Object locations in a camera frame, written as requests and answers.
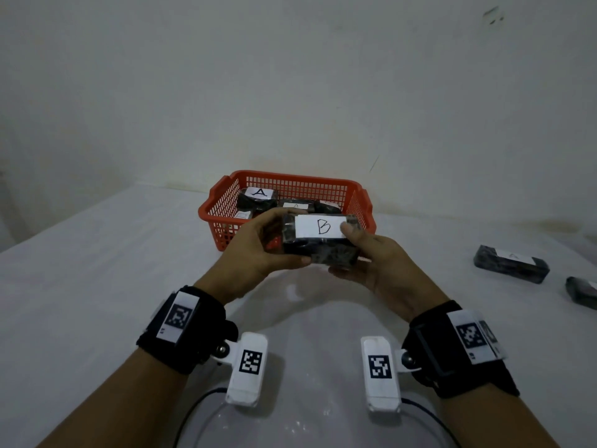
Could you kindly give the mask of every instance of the white table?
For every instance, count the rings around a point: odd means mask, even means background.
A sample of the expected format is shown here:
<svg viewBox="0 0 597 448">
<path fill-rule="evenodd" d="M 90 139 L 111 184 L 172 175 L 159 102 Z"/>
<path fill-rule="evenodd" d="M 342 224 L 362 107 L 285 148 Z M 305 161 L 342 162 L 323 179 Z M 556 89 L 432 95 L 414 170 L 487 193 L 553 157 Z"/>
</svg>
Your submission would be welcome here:
<svg viewBox="0 0 597 448">
<path fill-rule="evenodd" d="M 0 254 L 0 440 L 33 447 L 134 349 L 158 303 L 192 283 L 219 256 L 197 217 L 205 194 L 134 186 Z M 375 215 L 461 305 L 482 311 L 509 353 L 522 397 L 563 447 L 597 440 L 597 312 L 573 304 L 567 276 L 597 269 L 555 240 L 512 227 Z M 480 244 L 541 257 L 542 285 L 476 269 Z M 368 292 L 322 267 L 277 273 L 228 308 L 241 331 L 269 337 L 265 384 L 255 409 L 208 398 L 180 446 L 449 446 L 417 409 L 369 414 L 360 338 L 397 348 L 407 332 Z M 196 371 L 168 424 L 173 432 L 205 389 L 225 384 L 226 366 Z M 437 403 L 411 377 L 403 395 Z"/>
</svg>

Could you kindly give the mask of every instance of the person's right arm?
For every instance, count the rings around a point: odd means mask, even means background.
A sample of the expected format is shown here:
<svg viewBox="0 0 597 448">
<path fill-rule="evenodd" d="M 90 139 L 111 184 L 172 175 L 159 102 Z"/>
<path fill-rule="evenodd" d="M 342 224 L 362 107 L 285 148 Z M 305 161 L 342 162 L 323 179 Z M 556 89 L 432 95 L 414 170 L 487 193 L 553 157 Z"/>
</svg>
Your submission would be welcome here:
<svg viewBox="0 0 597 448">
<path fill-rule="evenodd" d="M 347 223 L 341 229 L 371 261 L 350 270 L 330 267 L 334 276 L 366 286 L 408 323 L 449 300 L 394 240 Z M 492 384 L 442 399 L 442 414 L 464 448 L 558 447 L 520 398 Z"/>
</svg>

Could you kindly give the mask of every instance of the black wristband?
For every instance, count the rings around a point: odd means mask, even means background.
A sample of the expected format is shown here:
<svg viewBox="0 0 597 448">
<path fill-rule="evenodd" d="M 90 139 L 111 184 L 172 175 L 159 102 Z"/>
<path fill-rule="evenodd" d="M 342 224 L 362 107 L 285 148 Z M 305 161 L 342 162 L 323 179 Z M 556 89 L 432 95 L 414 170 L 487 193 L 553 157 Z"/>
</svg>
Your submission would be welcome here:
<svg viewBox="0 0 597 448">
<path fill-rule="evenodd" d="M 162 323 L 168 317 L 178 292 L 191 294 L 199 301 L 183 328 L 179 339 L 173 343 L 156 338 Z M 189 375 L 199 363 L 205 363 L 214 349 L 224 339 L 226 310 L 208 293 L 185 286 L 170 294 L 158 313 L 137 340 L 137 346 L 181 374 Z"/>
<path fill-rule="evenodd" d="M 415 317 L 402 344 L 420 371 L 415 380 L 432 387 L 440 398 L 452 398 L 485 384 L 520 396 L 503 360 L 473 365 L 450 322 L 448 313 L 462 307 L 448 301 Z"/>
</svg>

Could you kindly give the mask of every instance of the wire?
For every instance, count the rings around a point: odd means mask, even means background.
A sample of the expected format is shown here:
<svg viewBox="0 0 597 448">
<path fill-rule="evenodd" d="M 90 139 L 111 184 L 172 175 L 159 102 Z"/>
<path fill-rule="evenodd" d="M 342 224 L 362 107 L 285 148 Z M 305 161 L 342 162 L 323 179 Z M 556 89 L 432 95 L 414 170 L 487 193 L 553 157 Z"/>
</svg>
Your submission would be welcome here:
<svg viewBox="0 0 597 448">
<path fill-rule="evenodd" d="M 220 388 L 214 388 L 213 390 L 205 393 L 201 398 L 199 398 L 195 401 L 195 404 L 190 406 L 189 411 L 187 412 L 186 415 L 184 415 L 183 422 L 180 424 L 180 427 L 178 428 L 178 432 L 176 433 L 176 438 L 174 439 L 174 444 L 172 445 L 173 448 L 176 448 L 178 446 L 178 441 L 180 439 L 180 435 L 183 433 L 184 424 L 189 419 L 190 414 L 193 413 L 193 411 L 196 409 L 196 407 L 199 404 L 201 404 L 201 401 L 203 401 L 203 399 L 207 398 L 209 395 L 213 395 L 215 393 L 226 393 L 227 391 L 228 391 L 228 389 L 223 386 Z"/>
<path fill-rule="evenodd" d="M 452 440 L 454 440 L 454 444 L 458 447 L 458 448 L 462 448 L 462 445 L 459 443 L 458 439 L 456 438 L 455 435 L 452 434 L 452 431 L 448 429 L 448 427 L 444 424 L 443 421 L 441 421 L 439 418 L 436 417 L 436 415 L 432 414 L 429 410 L 427 410 L 425 407 L 423 407 L 421 404 L 416 403 L 415 401 L 411 401 L 410 399 L 407 398 L 402 398 L 402 402 L 404 404 L 409 404 L 411 406 L 415 406 L 420 408 L 423 412 L 425 412 L 426 414 L 428 414 L 431 418 L 433 418 L 438 425 L 442 426 L 442 428 L 444 429 L 444 431 L 446 431 L 448 433 L 448 435 L 450 437 L 452 437 Z"/>
</svg>

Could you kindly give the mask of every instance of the person's left arm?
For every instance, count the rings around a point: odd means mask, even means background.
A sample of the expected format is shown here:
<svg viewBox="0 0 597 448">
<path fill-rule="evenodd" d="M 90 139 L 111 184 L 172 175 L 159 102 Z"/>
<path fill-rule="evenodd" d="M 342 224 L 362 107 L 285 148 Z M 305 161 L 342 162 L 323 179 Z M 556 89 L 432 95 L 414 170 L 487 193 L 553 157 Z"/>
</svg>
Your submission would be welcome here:
<svg viewBox="0 0 597 448">
<path fill-rule="evenodd" d="M 225 305 L 244 296 L 273 271 L 308 265 L 309 257 L 265 250 L 280 234 L 282 216 L 288 212 L 301 211 L 272 209 L 244 224 L 194 286 Z M 156 445 L 187 378 L 137 349 L 38 448 Z"/>
</svg>

